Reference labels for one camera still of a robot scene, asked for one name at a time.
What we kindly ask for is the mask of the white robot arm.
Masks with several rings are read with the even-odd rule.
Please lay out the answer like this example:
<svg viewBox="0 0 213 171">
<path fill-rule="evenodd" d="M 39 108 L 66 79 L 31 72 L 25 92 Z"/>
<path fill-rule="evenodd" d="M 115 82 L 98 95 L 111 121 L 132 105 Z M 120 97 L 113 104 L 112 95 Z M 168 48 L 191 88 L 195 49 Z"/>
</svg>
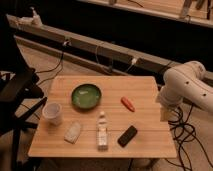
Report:
<svg viewBox="0 0 213 171">
<path fill-rule="evenodd" d="M 168 121 L 174 109 L 186 98 L 198 107 L 213 114 L 213 87 L 202 81 L 206 73 L 204 65 L 190 61 L 169 68 L 163 75 L 164 86 L 156 101 L 161 105 L 161 120 Z"/>
</svg>

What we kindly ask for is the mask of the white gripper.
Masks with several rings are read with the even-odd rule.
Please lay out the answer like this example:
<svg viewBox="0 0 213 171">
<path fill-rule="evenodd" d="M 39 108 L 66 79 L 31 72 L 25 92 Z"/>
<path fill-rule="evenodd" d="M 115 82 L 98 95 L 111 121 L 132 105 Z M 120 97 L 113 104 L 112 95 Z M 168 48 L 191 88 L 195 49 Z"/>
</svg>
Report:
<svg viewBox="0 0 213 171">
<path fill-rule="evenodd" d="M 161 121 L 168 121 L 172 115 L 172 110 L 180 105 L 181 96 L 171 88 L 163 86 L 156 97 L 156 102 L 161 105 Z"/>
</svg>

